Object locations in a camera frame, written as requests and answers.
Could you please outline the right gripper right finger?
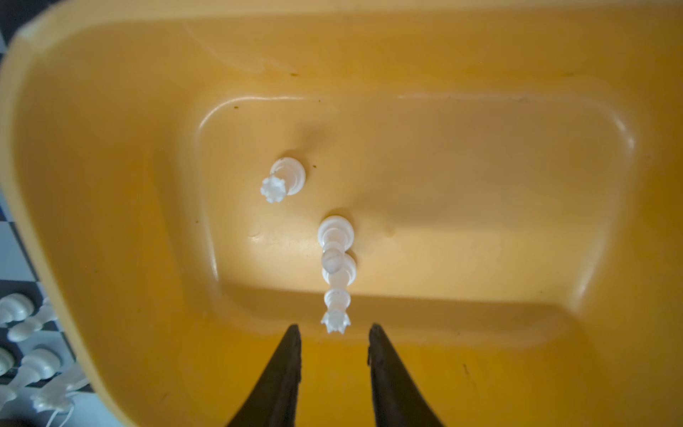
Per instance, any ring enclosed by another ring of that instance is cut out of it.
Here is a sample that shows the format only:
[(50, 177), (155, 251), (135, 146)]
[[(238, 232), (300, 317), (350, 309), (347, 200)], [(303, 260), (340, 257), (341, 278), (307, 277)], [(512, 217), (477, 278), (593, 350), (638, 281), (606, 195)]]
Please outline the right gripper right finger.
[(442, 426), (421, 395), (391, 340), (379, 324), (369, 331), (370, 367), (376, 426)]

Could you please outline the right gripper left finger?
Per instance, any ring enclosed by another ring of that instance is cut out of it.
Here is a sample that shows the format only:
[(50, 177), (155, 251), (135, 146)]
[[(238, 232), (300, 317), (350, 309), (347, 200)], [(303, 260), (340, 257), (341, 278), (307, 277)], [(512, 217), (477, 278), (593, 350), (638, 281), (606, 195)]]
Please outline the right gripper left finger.
[(295, 426), (302, 380), (302, 338), (293, 324), (228, 426)]

